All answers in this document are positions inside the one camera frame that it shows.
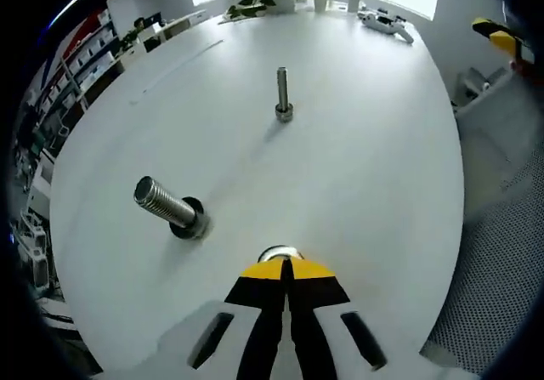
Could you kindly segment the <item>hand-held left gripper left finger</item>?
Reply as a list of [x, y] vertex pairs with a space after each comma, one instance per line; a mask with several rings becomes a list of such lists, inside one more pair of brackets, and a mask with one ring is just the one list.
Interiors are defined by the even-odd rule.
[[269, 379], [282, 335], [286, 292], [279, 258], [254, 264], [223, 301], [209, 301], [172, 326], [156, 351], [98, 379]]

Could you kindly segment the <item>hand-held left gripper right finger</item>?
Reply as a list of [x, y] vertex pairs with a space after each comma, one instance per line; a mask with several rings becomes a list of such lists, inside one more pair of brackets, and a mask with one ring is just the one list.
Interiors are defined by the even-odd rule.
[[291, 335], [303, 379], [453, 379], [402, 344], [388, 345], [335, 274], [301, 258], [284, 261]]

